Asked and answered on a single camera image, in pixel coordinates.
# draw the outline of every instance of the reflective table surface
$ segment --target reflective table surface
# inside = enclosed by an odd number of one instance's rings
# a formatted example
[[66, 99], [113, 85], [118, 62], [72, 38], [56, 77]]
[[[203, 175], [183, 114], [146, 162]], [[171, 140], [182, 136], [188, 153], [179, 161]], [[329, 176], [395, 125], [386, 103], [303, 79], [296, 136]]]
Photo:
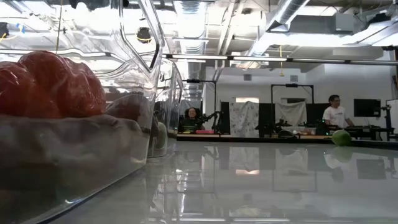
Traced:
[[52, 223], [398, 223], [398, 151], [178, 142]]

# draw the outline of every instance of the woman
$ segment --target woman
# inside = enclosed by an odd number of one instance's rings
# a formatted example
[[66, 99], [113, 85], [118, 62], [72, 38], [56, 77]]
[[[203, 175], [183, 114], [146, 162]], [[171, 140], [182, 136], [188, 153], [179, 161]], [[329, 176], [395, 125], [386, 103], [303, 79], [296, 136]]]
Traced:
[[188, 110], [185, 111], [185, 119], [182, 123], [183, 131], [189, 131], [191, 133], [194, 133], [196, 130], [202, 129], [204, 130], [205, 127], [198, 126], [199, 122], [199, 117], [198, 115], [200, 114], [200, 110], [196, 108], [189, 108]]

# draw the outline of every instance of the red object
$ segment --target red object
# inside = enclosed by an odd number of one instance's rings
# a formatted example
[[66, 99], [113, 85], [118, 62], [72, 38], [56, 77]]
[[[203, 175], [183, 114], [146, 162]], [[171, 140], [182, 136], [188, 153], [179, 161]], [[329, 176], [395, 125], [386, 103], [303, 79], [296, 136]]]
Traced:
[[105, 112], [105, 92], [84, 63], [46, 51], [0, 64], [0, 113], [30, 118], [81, 118]]
[[22, 56], [19, 63], [57, 104], [62, 117], [81, 118], [105, 112], [104, 90], [84, 63], [41, 50]]
[[55, 102], [23, 65], [14, 62], [0, 62], [0, 113], [60, 118]]
[[213, 130], [197, 130], [197, 134], [214, 134]]

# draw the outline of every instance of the wall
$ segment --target wall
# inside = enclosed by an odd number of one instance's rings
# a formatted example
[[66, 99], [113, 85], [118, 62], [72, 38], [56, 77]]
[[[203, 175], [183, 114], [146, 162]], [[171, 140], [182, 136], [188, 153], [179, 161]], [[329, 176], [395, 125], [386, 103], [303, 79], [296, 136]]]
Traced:
[[[378, 60], [390, 60], [388, 52]], [[369, 65], [320, 65], [307, 73], [308, 84], [315, 85], [315, 102], [327, 103], [332, 94], [340, 95], [341, 105], [346, 108], [355, 125], [386, 126], [385, 113], [380, 118], [355, 118], [354, 99], [393, 98], [391, 67]]]
[[[384, 56], [378, 60], [390, 60], [389, 52], [384, 52]], [[317, 66], [307, 73], [300, 73], [299, 69], [287, 69], [284, 72], [285, 77], [279, 77], [280, 70], [239, 70], [233, 73], [233, 69], [229, 68], [226, 71], [217, 83], [217, 105], [220, 101], [235, 102], [236, 97], [258, 97], [260, 103], [270, 103], [271, 84], [290, 83], [289, 75], [298, 75], [300, 84], [314, 85], [315, 103], [327, 103], [330, 95], [340, 95], [341, 105], [346, 108], [355, 125], [386, 126], [384, 112], [379, 119], [353, 117], [355, 98], [381, 99], [382, 106], [385, 106], [385, 101], [393, 99], [395, 92], [391, 85], [391, 75], [395, 75], [395, 68], [389, 66], [326, 64]], [[255, 81], [244, 82], [244, 73], [253, 74]], [[277, 86], [274, 87], [274, 102], [280, 101], [281, 98], [306, 98], [307, 103], [311, 103], [310, 93], [310, 88], [304, 90]], [[214, 112], [213, 90], [208, 91], [205, 96], [206, 114], [211, 114]]]

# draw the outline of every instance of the glass jar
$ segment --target glass jar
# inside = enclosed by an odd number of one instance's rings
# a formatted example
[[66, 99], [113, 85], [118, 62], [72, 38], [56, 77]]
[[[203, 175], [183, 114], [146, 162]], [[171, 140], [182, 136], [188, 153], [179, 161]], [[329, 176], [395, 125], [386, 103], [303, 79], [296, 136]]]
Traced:
[[164, 35], [135, 3], [0, 2], [0, 223], [41, 222], [145, 165]]

